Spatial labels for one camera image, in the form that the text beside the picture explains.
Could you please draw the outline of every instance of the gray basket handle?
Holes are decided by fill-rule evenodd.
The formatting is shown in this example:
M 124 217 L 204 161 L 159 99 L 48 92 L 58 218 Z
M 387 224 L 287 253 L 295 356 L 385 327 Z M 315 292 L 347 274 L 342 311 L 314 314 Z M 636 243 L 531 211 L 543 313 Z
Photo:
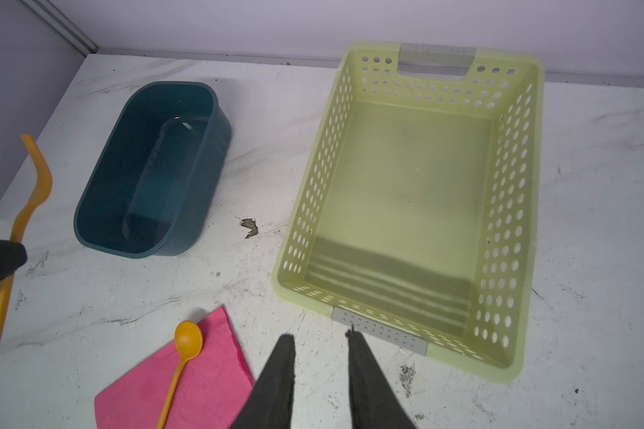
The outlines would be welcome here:
M 464 76 L 474 59 L 474 47 L 402 43 L 398 71 L 441 76 Z

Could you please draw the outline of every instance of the orange spoon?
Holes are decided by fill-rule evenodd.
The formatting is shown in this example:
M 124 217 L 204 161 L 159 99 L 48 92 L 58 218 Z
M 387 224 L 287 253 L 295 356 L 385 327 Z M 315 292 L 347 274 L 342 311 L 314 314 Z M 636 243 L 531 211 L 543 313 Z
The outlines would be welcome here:
M 176 331 L 174 332 L 174 344 L 176 345 L 176 349 L 179 350 L 181 360 L 174 372 L 170 391 L 167 392 L 167 399 L 165 399 L 165 405 L 162 407 L 162 414 L 160 414 L 160 420 L 157 422 L 157 429 L 163 429 L 165 426 L 167 414 L 170 411 L 170 405 L 172 405 L 174 391 L 176 390 L 176 384 L 179 383 L 179 376 L 184 366 L 186 366 L 186 362 L 199 355 L 200 350 L 203 349 L 203 333 L 195 323 L 183 321 L 179 323 L 179 326 L 176 327 Z
M 50 168 L 48 168 L 43 154 L 38 150 L 34 138 L 28 134 L 21 134 L 20 137 L 26 149 L 29 151 L 29 155 L 31 155 L 38 178 L 35 182 L 34 191 L 29 197 L 29 201 L 22 211 L 19 212 L 12 225 L 12 234 L 9 236 L 9 241 L 16 243 L 21 243 L 26 224 L 29 223 L 31 214 L 33 214 L 36 207 L 48 199 L 48 195 L 50 195 L 50 191 L 53 188 L 53 177 L 50 174 Z M 13 280 L 14 276 L 11 275 L 0 282 L 0 337 L 3 335 L 3 327 L 5 326 L 5 316 L 8 313 L 9 295 L 12 291 Z

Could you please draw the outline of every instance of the pink napkin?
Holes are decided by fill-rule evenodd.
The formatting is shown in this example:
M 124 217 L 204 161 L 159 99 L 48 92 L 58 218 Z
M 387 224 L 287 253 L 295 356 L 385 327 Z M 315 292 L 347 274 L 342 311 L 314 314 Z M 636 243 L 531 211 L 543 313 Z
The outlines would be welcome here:
M 225 429 L 253 390 L 253 377 L 219 307 L 197 325 L 203 351 L 179 378 L 165 428 Z M 95 397 L 98 429 L 153 429 L 179 364 L 172 341 Z

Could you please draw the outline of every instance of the white marble table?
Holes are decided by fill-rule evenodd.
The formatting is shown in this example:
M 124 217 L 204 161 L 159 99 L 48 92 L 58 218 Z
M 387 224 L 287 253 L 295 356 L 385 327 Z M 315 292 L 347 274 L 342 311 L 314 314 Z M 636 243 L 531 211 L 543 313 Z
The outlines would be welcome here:
M 343 325 L 280 301 L 270 271 L 335 70 L 88 56 L 38 144 L 54 187 L 26 230 L 0 346 L 0 428 L 94 428 L 95 395 L 224 304 L 254 375 L 297 344 L 294 428 L 350 428 Z M 155 80 L 212 86 L 233 126 L 197 244 L 128 260 L 83 247 L 77 202 L 126 100 Z M 17 139 L 19 130 L 15 130 Z M 0 203 L 9 236 L 35 178 Z M 368 337 L 418 428 L 644 428 L 644 90 L 547 84 L 525 367 L 511 384 Z M 243 218 L 259 234 L 245 239 Z M 402 367 L 415 371 L 402 383 Z

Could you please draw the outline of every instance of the laundry basket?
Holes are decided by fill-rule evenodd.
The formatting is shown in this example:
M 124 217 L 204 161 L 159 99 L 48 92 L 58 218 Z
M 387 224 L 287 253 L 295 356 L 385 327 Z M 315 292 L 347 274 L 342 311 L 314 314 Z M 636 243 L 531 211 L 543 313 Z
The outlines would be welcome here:
M 515 379 L 536 248 L 543 81 L 541 61 L 524 54 L 352 46 L 275 292 L 482 378 Z

